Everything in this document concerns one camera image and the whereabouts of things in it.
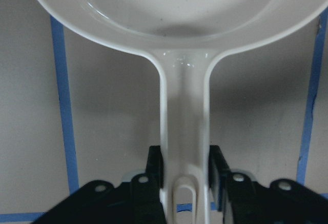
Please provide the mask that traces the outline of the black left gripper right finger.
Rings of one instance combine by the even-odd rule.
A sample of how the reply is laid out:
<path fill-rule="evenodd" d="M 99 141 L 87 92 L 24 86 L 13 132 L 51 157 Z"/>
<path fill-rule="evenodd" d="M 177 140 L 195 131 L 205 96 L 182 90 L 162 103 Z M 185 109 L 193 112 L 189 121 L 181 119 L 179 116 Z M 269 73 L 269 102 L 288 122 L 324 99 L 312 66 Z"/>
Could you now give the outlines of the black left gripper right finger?
<path fill-rule="evenodd" d="M 255 186 L 246 174 L 233 172 L 219 146 L 210 146 L 209 184 L 223 223 L 259 223 Z"/>

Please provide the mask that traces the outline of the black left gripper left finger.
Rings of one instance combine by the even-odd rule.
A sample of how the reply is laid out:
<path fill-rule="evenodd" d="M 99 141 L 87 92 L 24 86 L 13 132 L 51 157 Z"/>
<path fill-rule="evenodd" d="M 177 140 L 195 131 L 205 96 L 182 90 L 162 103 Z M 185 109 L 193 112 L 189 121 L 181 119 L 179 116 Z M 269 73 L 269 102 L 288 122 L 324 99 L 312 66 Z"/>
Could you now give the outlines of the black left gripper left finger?
<path fill-rule="evenodd" d="M 166 223 L 160 189 L 163 186 L 163 158 L 160 146 L 150 146 L 143 173 L 122 182 L 128 189 L 131 223 Z"/>

